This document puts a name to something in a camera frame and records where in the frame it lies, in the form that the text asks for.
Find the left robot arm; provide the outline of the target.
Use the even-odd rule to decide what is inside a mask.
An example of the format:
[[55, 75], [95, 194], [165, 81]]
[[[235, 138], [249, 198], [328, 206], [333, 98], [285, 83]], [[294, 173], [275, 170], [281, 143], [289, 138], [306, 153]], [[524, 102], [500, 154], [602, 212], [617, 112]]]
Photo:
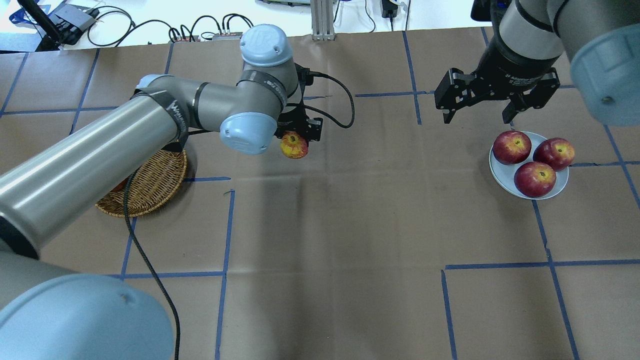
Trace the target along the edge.
[[217, 132], [232, 150], [260, 155], [302, 105], [302, 68], [285, 32], [261, 23], [238, 44], [233, 86], [169, 74], [140, 79], [125, 104], [1, 176], [1, 358], [167, 360], [179, 357], [181, 324], [145, 291], [108, 275], [41, 261], [41, 248], [190, 129]]

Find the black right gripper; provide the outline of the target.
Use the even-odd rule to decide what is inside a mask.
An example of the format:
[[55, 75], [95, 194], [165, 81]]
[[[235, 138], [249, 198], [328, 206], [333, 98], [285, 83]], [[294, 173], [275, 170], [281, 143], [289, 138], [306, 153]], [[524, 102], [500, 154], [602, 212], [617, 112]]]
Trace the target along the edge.
[[458, 110], [481, 101], [509, 100], [502, 111], [502, 121], [509, 125], [519, 113], [544, 107], [560, 88], [555, 61], [525, 57], [492, 39], [473, 73], [446, 71], [434, 91], [435, 107], [448, 125]]

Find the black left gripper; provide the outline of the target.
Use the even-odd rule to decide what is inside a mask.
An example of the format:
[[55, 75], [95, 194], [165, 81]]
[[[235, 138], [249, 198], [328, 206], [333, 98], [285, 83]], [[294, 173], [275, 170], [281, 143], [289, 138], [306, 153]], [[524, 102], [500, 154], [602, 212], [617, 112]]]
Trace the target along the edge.
[[288, 96], [286, 106], [277, 119], [278, 127], [276, 136], [284, 136], [285, 132], [295, 132], [299, 136], [306, 136], [308, 142], [320, 142], [322, 139], [323, 119], [321, 117], [309, 117], [304, 108], [307, 88], [313, 86], [314, 78], [311, 69], [295, 64], [297, 74], [297, 87]]

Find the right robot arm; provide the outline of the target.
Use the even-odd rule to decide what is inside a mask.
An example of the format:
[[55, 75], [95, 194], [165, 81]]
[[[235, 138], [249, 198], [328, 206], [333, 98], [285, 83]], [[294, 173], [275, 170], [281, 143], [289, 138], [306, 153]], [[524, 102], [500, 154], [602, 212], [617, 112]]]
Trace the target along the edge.
[[554, 64], [566, 55], [590, 116], [607, 126], [639, 125], [637, 0], [476, 0], [471, 18], [493, 38], [469, 74], [449, 69], [434, 92], [448, 124], [458, 110], [507, 101], [503, 122], [542, 109], [560, 88]]

